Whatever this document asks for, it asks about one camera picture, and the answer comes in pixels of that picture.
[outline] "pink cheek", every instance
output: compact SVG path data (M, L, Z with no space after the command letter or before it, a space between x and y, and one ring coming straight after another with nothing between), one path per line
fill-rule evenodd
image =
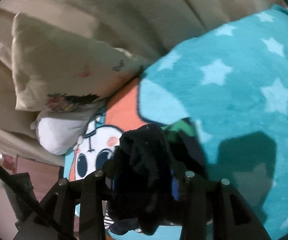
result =
M117 143L118 139L116 137L111 137L107 140L106 145L109 147L114 146Z

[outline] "screw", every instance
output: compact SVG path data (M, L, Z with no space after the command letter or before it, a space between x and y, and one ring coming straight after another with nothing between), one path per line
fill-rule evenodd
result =
M59 179L59 185L60 186L63 186L63 185L65 185L66 183L68 182L68 180L67 179Z
M187 178L192 178L195 176L195 173L193 171L187 171L187 172L185 172L185 176Z
M227 185L230 184L230 182L229 182L228 179L222 179L222 180L221 180L221 183L222 183L223 185L225 185L225 186L227 186Z
M101 171L101 170L99 170L99 171L94 171L94 176L95 176L95 177L102 177L103 174L104 174L104 172Z

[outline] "cartoon eye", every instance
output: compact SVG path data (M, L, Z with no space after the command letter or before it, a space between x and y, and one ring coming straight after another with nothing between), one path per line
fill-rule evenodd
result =
M76 165L78 175L83 178L87 173L87 159L86 156L82 153L77 158Z
M96 158L96 169L100 170L104 164L104 162L113 158L113 152L110 149L103 149L97 155Z

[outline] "star-patterned blanket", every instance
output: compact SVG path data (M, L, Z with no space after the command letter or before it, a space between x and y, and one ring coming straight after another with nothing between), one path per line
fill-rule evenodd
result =
M124 131L133 129L132 125L169 125L190 117L210 179L229 179L273 240L288 233L286 9L273 6L184 41L131 86L122 98L112 100L106 113L97 116L94 129L98 134L108 127ZM126 109L137 112L139 118ZM72 155L67 156L67 163L66 172L73 167ZM179 239L180 231L180 227L160 228L150 239ZM147 237L135 232L113 236Z

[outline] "black cable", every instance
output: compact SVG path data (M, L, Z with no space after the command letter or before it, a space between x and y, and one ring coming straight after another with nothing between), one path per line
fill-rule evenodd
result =
M13 180L12 176L7 173L0 166L0 179L11 189L14 193L20 197L27 206L29 206L35 213L38 215L47 225L53 228L60 236L67 240L76 240L74 236L71 236L69 233L65 232L59 223L57 223L53 217L48 215L44 209L35 201L30 195L22 189L22 187Z

